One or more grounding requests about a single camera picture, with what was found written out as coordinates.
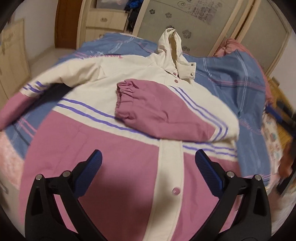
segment pink button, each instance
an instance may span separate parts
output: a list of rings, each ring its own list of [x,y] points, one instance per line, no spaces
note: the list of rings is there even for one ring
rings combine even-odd
[[[173,193],[174,195],[176,195],[176,196],[179,195],[180,192],[181,192],[180,188],[174,188],[173,191],[172,191],[172,193]]]

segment wooden furniture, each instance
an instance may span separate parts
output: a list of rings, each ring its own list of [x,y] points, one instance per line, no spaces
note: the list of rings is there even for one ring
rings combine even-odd
[[[126,30],[128,13],[115,9],[97,9],[96,0],[83,0],[77,30],[76,48],[107,32]]]
[[[241,42],[269,75],[287,44],[291,27],[271,0],[144,0],[133,35],[157,42],[173,27],[184,53],[213,56],[225,38]]]
[[[55,19],[56,48],[76,49],[76,36],[82,0],[59,0]]]
[[[24,20],[9,24],[1,33],[0,108],[30,79],[24,45]]]

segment pink sleeve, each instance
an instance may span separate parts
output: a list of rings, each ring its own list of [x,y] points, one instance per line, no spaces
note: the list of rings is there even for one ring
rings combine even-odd
[[[165,85],[129,79],[117,87],[115,115],[129,127],[156,138],[195,142],[206,142],[215,132]]]
[[[254,56],[251,54],[251,52],[246,49],[243,45],[241,45],[239,42],[237,42],[235,39],[227,39],[226,41],[224,41],[223,43],[221,43],[221,45],[219,46],[219,48],[217,49],[216,53],[215,53],[215,57],[223,57],[226,54],[232,53],[235,50],[239,50],[242,52],[246,52],[248,55],[250,55],[254,60],[256,60],[254,58]],[[268,80],[267,77],[265,76],[262,67],[260,66],[260,64],[258,63],[258,61],[256,60],[257,65],[260,68],[260,71],[262,73],[264,82],[265,82],[265,96],[266,96],[266,101],[269,103],[273,103],[274,102],[274,98],[271,94],[271,90],[270,90],[270,86],[268,84]]]
[[[0,111],[0,131],[15,121],[35,100],[20,92],[10,98]]]

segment metal bolt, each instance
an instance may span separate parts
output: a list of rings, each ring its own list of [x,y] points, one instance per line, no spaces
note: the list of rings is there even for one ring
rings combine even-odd
[[[233,178],[235,176],[234,172],[232,171],[227,172],[226,175],[230,178]]]
[[[255,175],[255,179],[256,179],[257,181],[260,181],[262,178],[261,178],[260,175],[256,174],[256,175]]]
[[[41,175],[41,174],[38,174],[38,175],[36,176],[36,180],[40,181],[41,179],[42,179],[42,175]]]
[[[70,171],[64,171],[63,172],[63,177],[69,177],[71,175]]]

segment blue blanket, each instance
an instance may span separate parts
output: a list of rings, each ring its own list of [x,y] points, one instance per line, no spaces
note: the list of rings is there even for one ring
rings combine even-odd
[[[57,64],[72,58],[89,58],[100,55],[149,56],[157,44],[121,34],[105,34],[104,38],[85,43],[73,54],[61,58]],[[270,163],[266,145],[261,135],[261,118],[265,104],[265,83],[256,61],[245,52],[234,51],[224,57],[184,57],[196,62],[195,82],[219,97],[236,114],[240,123],[237,155],[244,177],[260,174],[264,184],[270,179]],[[43,119],[71,88],[55,84],[23,114],[22,125],[31,125],[30,133],[18,122],[6,128],[18,154],[25,159],[27,149]]]

